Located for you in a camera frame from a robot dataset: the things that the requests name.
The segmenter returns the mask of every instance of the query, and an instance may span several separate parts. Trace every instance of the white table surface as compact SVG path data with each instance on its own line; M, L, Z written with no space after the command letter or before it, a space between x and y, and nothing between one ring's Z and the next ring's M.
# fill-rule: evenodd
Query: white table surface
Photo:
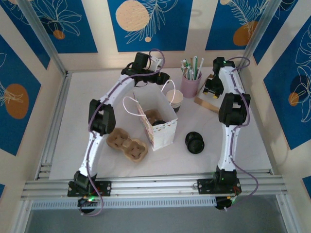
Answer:
M179 89L181 71L179 68L163 69ZM211 68L202 69L201 84L212 73ZM72 179L79 169L88 142L87 119L89 102L102 97L116 82L120 70L73 73L70 82L65 111L52 162L50 179ZM172 89L165 87L164 93ZM127 101L129 111L137 112L133 102ZM219 161L222 146L222 126L218 115L193 102L184 99L180 107L174 143L152 151L138 116L128 114L122 103L115 108L116 127L129 132L132 138L139 138L149 145L146 157L140 163L128 160L119 150L104 145L98 164L97 177L134 177L213 172ZM197 131L203 137L205 148L200 154L191 154L185 145L185 136ZM254 117L251 123L241 128L237 145L237 164L244 169L270 169L271 165Z

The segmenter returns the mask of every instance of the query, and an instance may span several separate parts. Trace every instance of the black cup lid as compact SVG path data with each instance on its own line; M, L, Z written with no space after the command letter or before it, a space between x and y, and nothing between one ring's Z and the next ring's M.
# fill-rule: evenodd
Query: black cup lid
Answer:
M192 154L201 153L204 149L204 141L201 139L192 139L188 143L187 148Z
M156 125L161 125L161 124L165 124L166 122L164 120L157 120L155 121L152 126L156 126Z

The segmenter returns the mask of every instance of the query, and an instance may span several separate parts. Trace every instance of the pink cup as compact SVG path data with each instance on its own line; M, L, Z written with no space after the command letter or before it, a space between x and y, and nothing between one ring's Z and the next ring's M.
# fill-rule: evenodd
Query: pink cup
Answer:
M181 80L180 91L183 93L185 98L193 98L198 93L200 81L202 77L202 72L199 74L199 78L197 80L189 80L186 79L184 76Z

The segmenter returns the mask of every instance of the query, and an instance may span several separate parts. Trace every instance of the paper bag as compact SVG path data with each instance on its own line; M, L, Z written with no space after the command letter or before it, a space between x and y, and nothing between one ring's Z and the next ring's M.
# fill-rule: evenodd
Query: paper bag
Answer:
M152 126L146 116L140 116L140 121L145 127L145 133L149 138L153 151L158 150L173 143L177 115L170 106L166 96L161 92L157 84L149 84L133 91L135 99L138 101L137 109L139 114L144 115L147 110L158 110L162 119L166 122Z

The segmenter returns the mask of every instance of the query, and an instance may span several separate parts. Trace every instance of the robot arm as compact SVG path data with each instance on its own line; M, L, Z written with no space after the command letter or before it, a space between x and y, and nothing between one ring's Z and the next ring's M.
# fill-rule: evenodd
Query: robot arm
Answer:
M148 60L151 63L150 69L144 69ZM162 59L140 52L137 53L134 62L122 70L120 78L109 92L99 100L90 102L88 116L89 141L83 162L75 173L74 180L69 182L68 197L83 197L94 193L90 178L94 181L96 187L106 190L102 187L105 186L104 182L96 182L95 179L103 145L116 125L113 107L140 81L163 85L169 79L169 75L163 72L160 73L159 70L156 72L162 63Z
M242 125L247 117L250 95L245 94L239 74L232 61L217 57L213 61L214 75L208 79L205 93L212 93L214 98L222 98L218 119L223 128L223 144L219 162L213 179L200 179L201 194L232 194L241 193L240 181L237 178L235 161L236 145Z

